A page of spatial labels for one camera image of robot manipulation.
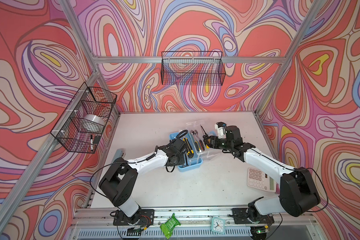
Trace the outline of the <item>large yellow black utility knife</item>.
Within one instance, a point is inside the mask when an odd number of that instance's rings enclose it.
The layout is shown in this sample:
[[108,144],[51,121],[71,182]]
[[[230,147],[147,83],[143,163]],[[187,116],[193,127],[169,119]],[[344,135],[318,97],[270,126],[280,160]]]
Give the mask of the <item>large yellow black utility knife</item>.
[[189,159],[192,159],[194,157],[194,151],[193,151],[193,149],[191,147],[191,144],[190,144],[190,142],[188,141],[187,138],[183,138],[183,141],[186,144],[187,156],[188,156]]

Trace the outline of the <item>light blue plastic tool box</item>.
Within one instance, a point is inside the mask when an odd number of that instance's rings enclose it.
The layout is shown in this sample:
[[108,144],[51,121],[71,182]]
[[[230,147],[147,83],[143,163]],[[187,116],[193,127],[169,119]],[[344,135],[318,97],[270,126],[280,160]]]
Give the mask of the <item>light blue plastic tool box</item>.
[[[222,152],[217,149],[210,149],[210,147],[206,146],[206,144],[203,141],[203,131],[200,127],[200,125],[203,126],[204,130],[207,132],[209,136],[217,136],[217,130],[215,128],[216,122],[210,119],[207,120],[195,120],[195,121],[188,121],[186,122],[182,128],[178,132],[171,133],[169,138],[170,140],[173,140],[182,130],[187,130],[188,133],[186,135],[181,136],[182,140],[183,138],[187,138],[188,141],[191,144],[191,147],[194,151],[194,157],[192,159],[189,159],[186,152],[186,160],[183,165],[178,166],[178,170],[181,173],[184,173],[186,171],[191,171],[199,168],[204,161],[212,160],[213,158],[219,156]],[[191,130],[197,130],[199,137],[204,143],[205,151],[197,151],[195,149],[194,140],[191,135]]]

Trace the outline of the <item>ratchet wrench dark handle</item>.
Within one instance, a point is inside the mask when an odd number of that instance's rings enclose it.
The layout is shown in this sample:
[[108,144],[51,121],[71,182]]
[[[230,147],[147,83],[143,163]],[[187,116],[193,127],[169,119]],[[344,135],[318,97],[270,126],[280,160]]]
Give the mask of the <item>ratchet wrench dark handle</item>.
[[195,136],[196,136],[196,139],[197,139],[197,141],[198,141],[198,143],[199,143],[199,145],[200,145],[201,151],[205,151],[204,143],[203,143],[203,141],[201,140],[201,138],[199,137],[199,134],[198,134],[198,131],[197,131],[197,130],[195,130]]

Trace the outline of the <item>screwdriver black orange handle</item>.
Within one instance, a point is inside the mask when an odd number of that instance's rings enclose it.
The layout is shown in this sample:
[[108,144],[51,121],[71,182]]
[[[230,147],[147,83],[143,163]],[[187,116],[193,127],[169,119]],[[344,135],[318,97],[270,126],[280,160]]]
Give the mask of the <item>screwdriver black orange handle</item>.
[[204,143],[207,145],[207,141],[208,141],[208,139],[209,139],[209,135],[208,135],[207,132],[204,130],[204,128],[203,128],[202,125],[200,125],[200,127],[201,127],[201,129],[202,129],[202,131],[203,131],[203,141],[204,141]]

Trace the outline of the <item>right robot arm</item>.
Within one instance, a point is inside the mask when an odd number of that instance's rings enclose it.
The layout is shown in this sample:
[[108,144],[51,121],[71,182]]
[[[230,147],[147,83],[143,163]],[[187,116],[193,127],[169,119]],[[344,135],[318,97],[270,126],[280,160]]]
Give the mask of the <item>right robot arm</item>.
[[250,221],[258,222],[266,215],[281,213],[299,217],[321,203],[321,197],[308,169],[283,164],[264,154],[255,145],[245,143],[237,126],[218,122],[215,128],[218,132],[216,136],[203,135],[206,146],[231,154],[267,174],[279,185],[280,193],[277,196],[258,198],[248,204],[246,215]]

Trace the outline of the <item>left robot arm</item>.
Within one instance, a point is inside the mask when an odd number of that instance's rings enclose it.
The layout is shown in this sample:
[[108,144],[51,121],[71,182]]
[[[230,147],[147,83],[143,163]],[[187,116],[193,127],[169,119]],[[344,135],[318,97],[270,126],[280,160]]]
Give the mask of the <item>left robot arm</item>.
[[158,168],[171,173],[176,166],[186,161],[187,144],[180,138],[170,140],[167,145],[137,159],[118,158],[110,165],[99,182],[99,188],[110,202],[122,213],[132,218],[139,215],[141,207],[131,197],[139,176]]

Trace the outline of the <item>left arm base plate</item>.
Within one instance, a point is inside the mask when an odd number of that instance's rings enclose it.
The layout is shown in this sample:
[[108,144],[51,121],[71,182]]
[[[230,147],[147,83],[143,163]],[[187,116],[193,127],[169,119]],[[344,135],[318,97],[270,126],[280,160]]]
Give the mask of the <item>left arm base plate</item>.
[[114,218],[114,226],[150,226],[154,223],[155,210],[154,209],[139,209],[131,217],[127,217],[121,210],[116,210],[110,213]]

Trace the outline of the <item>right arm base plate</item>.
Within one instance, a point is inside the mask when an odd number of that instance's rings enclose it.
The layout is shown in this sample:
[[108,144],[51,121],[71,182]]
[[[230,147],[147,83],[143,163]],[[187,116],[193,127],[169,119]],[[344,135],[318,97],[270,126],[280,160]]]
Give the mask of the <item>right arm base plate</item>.
[[274,217],[271,214],[260,215],[253,208],[233,208],[229,216],[234,219],[235,224],[272,225],[275,223]]

